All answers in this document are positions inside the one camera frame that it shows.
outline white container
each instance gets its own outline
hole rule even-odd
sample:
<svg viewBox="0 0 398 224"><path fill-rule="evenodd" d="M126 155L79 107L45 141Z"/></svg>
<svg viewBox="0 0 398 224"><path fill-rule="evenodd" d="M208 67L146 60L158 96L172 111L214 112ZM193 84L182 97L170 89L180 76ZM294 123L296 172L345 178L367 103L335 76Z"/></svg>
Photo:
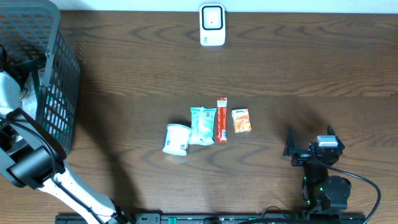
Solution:
<svg viewBox="0 0 398 224"><path fill-rule="evenodd" d="M181 124L168 124L163 152L186 156L191 128Z"/></svg>

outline barcode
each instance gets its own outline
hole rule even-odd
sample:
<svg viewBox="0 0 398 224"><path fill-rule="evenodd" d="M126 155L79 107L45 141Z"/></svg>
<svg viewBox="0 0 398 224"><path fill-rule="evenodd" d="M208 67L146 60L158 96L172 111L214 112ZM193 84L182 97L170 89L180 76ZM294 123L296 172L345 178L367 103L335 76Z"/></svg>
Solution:
<svg viewBox="0 0 398 224"><path fill-rule="evenodd" d="M221 139L226 140L226 130L221 130Z"/></svg>

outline black metal base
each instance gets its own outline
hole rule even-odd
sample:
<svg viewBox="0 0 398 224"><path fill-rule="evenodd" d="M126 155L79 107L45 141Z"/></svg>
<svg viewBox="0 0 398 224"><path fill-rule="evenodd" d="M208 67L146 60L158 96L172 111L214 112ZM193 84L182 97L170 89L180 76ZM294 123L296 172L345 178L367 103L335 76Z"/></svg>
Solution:
<svg viewBox="0 0 398 224"><path fill-rule="evenodd" d="M265 218L269 218L269 223L324 223L324 224L361 224L364 215L342 215L338 217L328 215L312 215L309 220L303 220L301 215L289 215L288 220L281 213L267 213ZM239 214L214 214L214 215L160 215L158 213L142 213L134 215L136 224L238 224L248 220L261 218L259 214L239 215ZM55 217L55 224L86 224L81 216L59 215Z"/></svg>

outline white rectangular device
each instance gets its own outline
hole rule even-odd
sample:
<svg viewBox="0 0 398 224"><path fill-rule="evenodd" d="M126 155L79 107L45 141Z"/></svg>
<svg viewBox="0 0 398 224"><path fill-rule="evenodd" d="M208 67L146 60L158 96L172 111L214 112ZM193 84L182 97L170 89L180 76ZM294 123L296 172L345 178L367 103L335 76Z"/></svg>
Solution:
<svg viewBox="0 0 398 224"><path fill-rule="evenodd" d="M200 43L220 46L225 43L225 9L220 4L204 4L199 10Z"/></svg>

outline plastic bag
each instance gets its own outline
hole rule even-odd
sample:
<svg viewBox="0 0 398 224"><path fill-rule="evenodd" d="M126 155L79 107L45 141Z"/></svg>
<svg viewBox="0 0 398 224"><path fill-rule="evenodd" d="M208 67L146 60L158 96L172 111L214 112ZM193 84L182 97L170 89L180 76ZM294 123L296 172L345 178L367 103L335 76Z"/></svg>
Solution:
<svg viewBox="0 0 398 224"><path fill-rule="evenodd" d="M201 146L214 144L213 133L216 111L216 108L191 108L192 133L189 144L198 144Z"/></svg>

